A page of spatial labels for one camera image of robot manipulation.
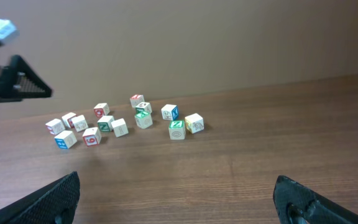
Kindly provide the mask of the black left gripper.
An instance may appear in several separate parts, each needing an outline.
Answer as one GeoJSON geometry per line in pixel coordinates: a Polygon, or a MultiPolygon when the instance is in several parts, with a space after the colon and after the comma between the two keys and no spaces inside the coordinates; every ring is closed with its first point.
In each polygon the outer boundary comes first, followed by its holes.
{"type": "Polygon", "coordinates": [[[20,55],[13,55],[8,66],[0,67],[0,103],[51,96],[52,89],[20,55]]]}

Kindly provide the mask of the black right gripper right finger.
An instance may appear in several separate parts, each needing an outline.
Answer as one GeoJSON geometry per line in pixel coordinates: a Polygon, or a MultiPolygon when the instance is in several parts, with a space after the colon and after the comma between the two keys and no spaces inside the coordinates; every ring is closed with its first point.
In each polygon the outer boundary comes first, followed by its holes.
{"type": "Polygon", "coordinates": [[[285,175],[277,177],[273,202],[280,223],[358,224],[358,214],[285,175]]]}

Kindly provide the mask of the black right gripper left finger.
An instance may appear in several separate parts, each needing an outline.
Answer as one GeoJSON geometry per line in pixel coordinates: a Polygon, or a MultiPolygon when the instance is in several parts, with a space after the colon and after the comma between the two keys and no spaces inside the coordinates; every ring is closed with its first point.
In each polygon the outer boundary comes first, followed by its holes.
{"type": "Polygon", "coordinates": [[[79,199],[74,171],[0,209],[0,224],[72,224],[79,199]]]}

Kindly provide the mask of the blue-sided white block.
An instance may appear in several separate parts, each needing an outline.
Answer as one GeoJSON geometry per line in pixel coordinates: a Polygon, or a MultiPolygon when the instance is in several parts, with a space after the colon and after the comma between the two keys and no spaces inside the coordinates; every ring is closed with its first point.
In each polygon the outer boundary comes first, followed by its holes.
{"type": "Polygon", "coordinates": [[[77,142],[74,132],[67,130],[56,135],[54,140],[60,149],[69,149],[77,142]]]}

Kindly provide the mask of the plain number one block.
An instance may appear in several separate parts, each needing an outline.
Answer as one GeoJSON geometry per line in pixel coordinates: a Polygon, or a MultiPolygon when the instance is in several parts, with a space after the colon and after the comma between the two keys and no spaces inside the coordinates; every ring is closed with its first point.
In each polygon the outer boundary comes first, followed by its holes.
{"type": "Polygon", "coordinates": [[[111,126],[117,138],[129,133],[126,122],[123,118],[112,121],[111,126]]]}

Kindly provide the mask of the green letter block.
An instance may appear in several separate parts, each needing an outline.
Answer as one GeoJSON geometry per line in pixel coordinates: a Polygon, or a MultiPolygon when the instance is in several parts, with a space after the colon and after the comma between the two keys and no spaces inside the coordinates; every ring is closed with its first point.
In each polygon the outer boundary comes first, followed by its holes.
{"type": "Polygon", "coordinates": [[[151,114],[146,111],[137,113],[134,118],[138,127],[142,129],[146,129],[153,124],[151,114]]]}

